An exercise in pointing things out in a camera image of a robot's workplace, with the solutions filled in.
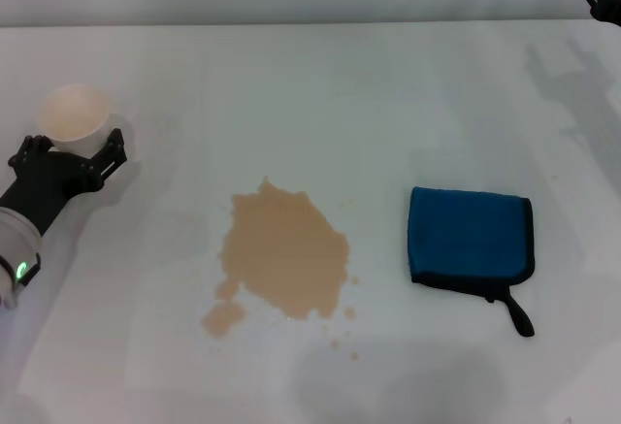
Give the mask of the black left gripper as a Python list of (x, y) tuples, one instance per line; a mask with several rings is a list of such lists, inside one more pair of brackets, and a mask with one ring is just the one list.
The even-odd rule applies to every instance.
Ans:
[(112, 130), (104, 146), (91, 158), (49, 151), (51, 140), (26, 136), (9, 160), (16, 178), (1, 196), (1, 206), (18, 213), (45, 234), (74, 197), (100, 190), (127, 161), (124, 138)]

